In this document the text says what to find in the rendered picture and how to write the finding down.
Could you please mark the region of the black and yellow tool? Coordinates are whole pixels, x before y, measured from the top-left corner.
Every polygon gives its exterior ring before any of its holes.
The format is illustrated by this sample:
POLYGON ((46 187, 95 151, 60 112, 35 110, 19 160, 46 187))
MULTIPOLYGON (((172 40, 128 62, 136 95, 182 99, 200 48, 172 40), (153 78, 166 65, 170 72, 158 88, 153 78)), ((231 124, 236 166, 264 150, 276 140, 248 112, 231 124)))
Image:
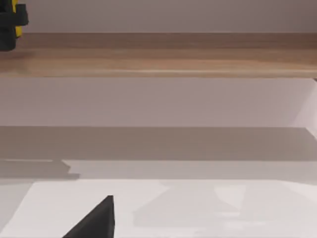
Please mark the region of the black and yellow tool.
POLYGON ((12 51, 22 35, 29 17, 25 3, 19 0, 0 0, 0 52, 12 51))

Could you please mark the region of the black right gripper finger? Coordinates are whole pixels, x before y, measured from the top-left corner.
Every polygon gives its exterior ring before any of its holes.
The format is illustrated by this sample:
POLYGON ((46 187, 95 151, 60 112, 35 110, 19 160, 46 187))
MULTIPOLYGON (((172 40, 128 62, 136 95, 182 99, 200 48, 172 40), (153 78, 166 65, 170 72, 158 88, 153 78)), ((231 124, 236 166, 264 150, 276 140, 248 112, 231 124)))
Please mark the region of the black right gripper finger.
POLYGON ((62 238, 114 238, 114 196, 109 195, 62 238))

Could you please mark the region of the wooden shelf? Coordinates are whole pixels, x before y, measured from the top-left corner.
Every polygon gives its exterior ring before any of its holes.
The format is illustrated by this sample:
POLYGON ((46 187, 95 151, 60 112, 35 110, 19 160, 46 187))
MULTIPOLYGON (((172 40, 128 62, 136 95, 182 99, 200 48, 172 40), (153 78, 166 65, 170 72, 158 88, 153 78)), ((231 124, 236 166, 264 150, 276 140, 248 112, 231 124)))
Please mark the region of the wooden shelf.
POLYGON ((317 81, 317 33, 26 33, 0 77, 317 81))

